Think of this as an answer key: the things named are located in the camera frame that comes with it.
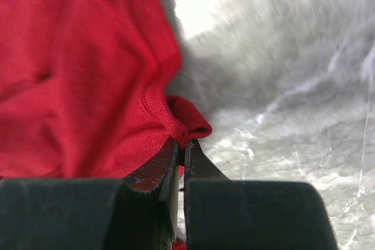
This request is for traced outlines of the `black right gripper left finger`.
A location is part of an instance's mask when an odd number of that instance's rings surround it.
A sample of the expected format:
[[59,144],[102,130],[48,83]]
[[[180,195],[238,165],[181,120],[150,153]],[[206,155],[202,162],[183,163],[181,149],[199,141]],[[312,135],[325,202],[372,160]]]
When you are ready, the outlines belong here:
[[179,148],[121,179],[1,181],[2,249],[171,249]]

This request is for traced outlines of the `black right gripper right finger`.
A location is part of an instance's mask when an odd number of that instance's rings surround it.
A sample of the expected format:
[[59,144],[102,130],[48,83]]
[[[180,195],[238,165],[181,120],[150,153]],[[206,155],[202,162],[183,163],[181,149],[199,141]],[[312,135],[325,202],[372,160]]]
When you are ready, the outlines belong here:
[[197,140],[185,149],[188,249],[338,247],[318,191],[301,181],[230,180]]

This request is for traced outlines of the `dark red t-shirt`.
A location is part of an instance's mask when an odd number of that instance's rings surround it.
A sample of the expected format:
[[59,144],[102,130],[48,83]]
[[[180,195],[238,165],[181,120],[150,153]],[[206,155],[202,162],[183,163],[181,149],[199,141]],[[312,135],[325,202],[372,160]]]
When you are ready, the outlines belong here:
[[1,177],[124,177],[210,135],[165,94],[181,64],[160,0],[1,0]]

